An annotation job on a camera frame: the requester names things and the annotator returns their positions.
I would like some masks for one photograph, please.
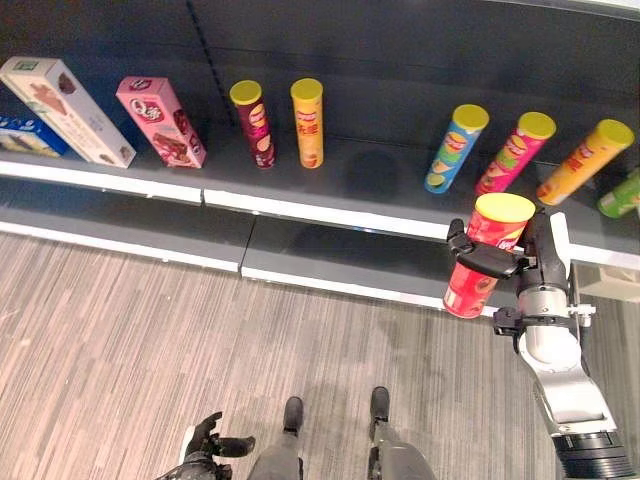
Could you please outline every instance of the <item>pringles can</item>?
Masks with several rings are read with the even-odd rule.
[[[533,202],[524,197],[487,193],[476,200],[467,235],[475,241],[510,250],[518,243],[535,210]],[[482,313],[497,281],[456,262],[444,294],[444,307],[457,317],[476,318]]]
[[[300,163],[305,168],[318,168],[324,162],[322,84],[313,78],[300,79],[291,85],[291,98]]]
[[[620,218],[640,205],[640,168],[598,201],[598,209],[607,217]]]
[[[633,132],[624,123],[602,120],[569,158],[538,187],[538,199],[547,205],[560,204],[632,143]]]
[[[447,133],[424,179],[424,188],[431,193],[444,193],[449,189],[488,123],[489,114],[478,105],[460,105],[453,111]]]
[[[523,114],[502,150],[476,184],[476,195],[504,192],[555,132],[555,122],[544,113]]]
[[[258,168],[272,167],[276,154],[267,111],[262,100],[262,87],[253,80],[242,80],[231,87],[229,96],[238,110],[240,125],[249,143],[251,157]]]

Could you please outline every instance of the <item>floor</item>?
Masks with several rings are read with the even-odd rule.
[[[307,479],[364,479],[369,394],[439,479],[553,479],[531,380],[484,321],[0,234],[0,472],[153,479],[223,410],[255,435],[306,403]],[[640,463],[640,306],[599,301],[589,358]]]

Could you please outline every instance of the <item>yellow lid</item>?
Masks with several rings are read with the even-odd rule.
[[[460,105],[453,111],[453,121],[467,131],[482,130],[489,123],[489,114],[479,105]]]
[[[262,88],[253,80],[241,80],[231,87],[229,96],[236,105],[251,105],[262,96]]]
[[[302,78],[291,85],[291,96],[306,102],[317,100],[322,96],[322,84],[315,78]]]
[[[518,120],[518,130],[527,137],[546,140],[556,133],[556,122],[540,112],[527,112]]]
[[[624,123],[607,118],[598,122],[596,131],[602,139],[615,147],[627,148],[633,143],[633,132]]]
[[[483,217],[501,223],[526,222],[536,212],[532,201],[512,193],[486,193],[476,200]]]

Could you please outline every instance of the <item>maroon chip can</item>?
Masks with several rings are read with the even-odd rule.
[[[256,165],[258,168],[272,167],[276,160],[275,148],[260,84],[242,80],[231,87],[229,96],[238,110],[242,131]]]

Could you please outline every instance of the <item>blue snack box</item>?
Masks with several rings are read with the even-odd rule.
[[[69,146],[42,120],[0,116],[0,149],[59,157]]]

